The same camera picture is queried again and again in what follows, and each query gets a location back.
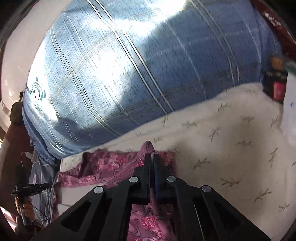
metal rivet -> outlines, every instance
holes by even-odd
[[[174,177],[174,176],[169,176],[169,177],[167,178],[167,180],[168,180],[170,183],[173,183],[173,182],[175,182],[177,179],[176,179],[176,177]]]
[[[210,186],[203,186],[203,187],[202,187],[202,190],[203,190],[204,192],[210,192],[212,189],[211,189]]]
[[[97,193],[97,194],[102,193],[103,191],[104,191],[104,189],[102,187],[96,187],[94,189],[94,192]]]
[[[136,183],[137,181],[139,181],[139,179],[137,177],[131,177],[130,178],[131,183]]]

blue plaid fabric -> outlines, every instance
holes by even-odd
[[[248,0],[73,0],[36,54],[24,122],[52,164],[261,81],[275,54]]]

black handle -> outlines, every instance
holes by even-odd
[[[22,210],[24,209],[23,207],[24,203],[29,203],[28,197],[18,197],[18,199],[19,199],[19,208],[20,208],[20,215],[22,217],[22,222],[24,223],[24,226],[30,226],[32,225],[31,221],[22,212]]]

pink garment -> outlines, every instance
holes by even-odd
[[[55,187],[78,187],[97,183],[107,188],[116,186],[120,181],[131,177],[136,167],[144,164],[146,153],[151,154],[152,158],[155,153],[158,153],[160,160],[169,166],[173,173],[174,153],[155,152],[152,143],[146,141],[138,153],[107,152],[101,149],[94,153],[83,153],[83,160],[77,167],[58,174]],[[133,205],[127,240],[176,240],[170,225],[171,213],[172,206],[157,206],[151,192],[148,205]]]

white bedsheet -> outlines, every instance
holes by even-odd
[[[282,106],[246,84],[215,99],[147,123],[98,148],[136,151],[150,140],[156,150],[176,152],[177,176],[187,184],[212,186],[273,241],[296,218],[296,151],[282,134]],[[61,172],[82,153],[61,161]],[[60,188],[60,213],[92,186]]]

